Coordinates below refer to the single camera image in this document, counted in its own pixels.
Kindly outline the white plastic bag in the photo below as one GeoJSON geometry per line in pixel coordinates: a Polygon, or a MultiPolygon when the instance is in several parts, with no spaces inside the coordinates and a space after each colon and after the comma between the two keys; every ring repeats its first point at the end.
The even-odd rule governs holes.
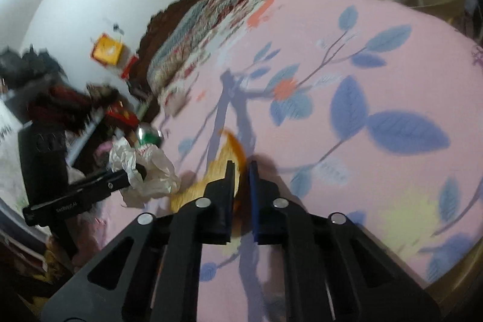
{"type": "Polygon", "coordinates": [[[129,185],[121,188],[128,208],[142,209],[151,199],[172,196],[180,190],[181,180],[174,165],[153,144],[135,148],[122,137],[110,149],[109,166],[113,171],[124,170],[128,176],[129,185]]]}

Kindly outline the clear plastic water bottle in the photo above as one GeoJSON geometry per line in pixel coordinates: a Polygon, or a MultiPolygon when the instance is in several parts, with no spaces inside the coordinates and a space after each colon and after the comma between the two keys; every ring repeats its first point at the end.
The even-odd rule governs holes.
{"type": "Polygon", "coordinates": [[[149,123],[140,123],[135,131],[137,146],[154,145],[161,147],[164,142],[162,131],[149,123]]]}

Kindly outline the orange peel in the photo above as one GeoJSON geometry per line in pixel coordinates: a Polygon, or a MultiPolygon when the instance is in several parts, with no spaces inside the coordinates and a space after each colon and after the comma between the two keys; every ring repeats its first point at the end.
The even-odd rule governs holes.
{"type": "Polygon", "coordinates": [[[225,178],[227,166],[229,162],[232,162],[234,164],[231,219],[231,239],[233,241],[242,236],[242,226],[250,218],[251,202],[248,186],[248,163],[241,142],[231,131],[224,128],[219,135],[223,137],[224,145],[216,158],[209,162],[203,178],[194,181],[190,186],[183,186],[177,194],[170,198],[169,207],[172,212],[178,212],[185,204],[202,197],[209,183],[225,178]]]}

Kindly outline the pink floral blanket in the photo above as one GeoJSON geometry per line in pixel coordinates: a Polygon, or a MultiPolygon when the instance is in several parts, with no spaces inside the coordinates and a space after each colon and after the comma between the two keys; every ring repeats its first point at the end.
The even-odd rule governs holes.
{"type": "Polygon", "coordinates": [[[382,0],[266,0],[188,65],[190,100],[159,117],[185,180],[225,132],[316,215],[343,212],[442,311],[482,282],[482,48],[382,0]]]}

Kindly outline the dark wooden headboard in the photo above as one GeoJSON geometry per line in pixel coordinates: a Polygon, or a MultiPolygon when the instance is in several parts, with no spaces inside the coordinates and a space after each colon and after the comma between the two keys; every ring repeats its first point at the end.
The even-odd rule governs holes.
{"type": "Polygon", "coordinates": [[[136,51],[138,59],[131,66],[128,76],[129,93],[140,102],[145,102],[152,93],[146,75],[153,56],[198,1],[200,0],[177,0],[152,15],[136,51]]]}

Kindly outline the floral patchwork quilt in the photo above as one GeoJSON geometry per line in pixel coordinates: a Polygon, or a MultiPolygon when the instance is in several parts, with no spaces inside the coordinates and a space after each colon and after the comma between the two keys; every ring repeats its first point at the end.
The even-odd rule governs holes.
{"type": "Polygon", "coordinates": [[[266,0],[200,0],[155,53],[147,71],[153,96],[168,96],[181,80],[242,27],[266,0]]]}

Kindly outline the red yellow wall calendar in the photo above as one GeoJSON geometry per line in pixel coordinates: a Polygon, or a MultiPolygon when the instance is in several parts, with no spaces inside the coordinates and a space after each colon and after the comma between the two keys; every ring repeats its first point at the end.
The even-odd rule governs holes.
{"type": "Polygon", "coordinates": [[[106,33],[102,33],[93,43],[90,57],[123,80],[129,78],[131,68],[138,61],[138,55],[121,39],[113,38],[106,33]]]}

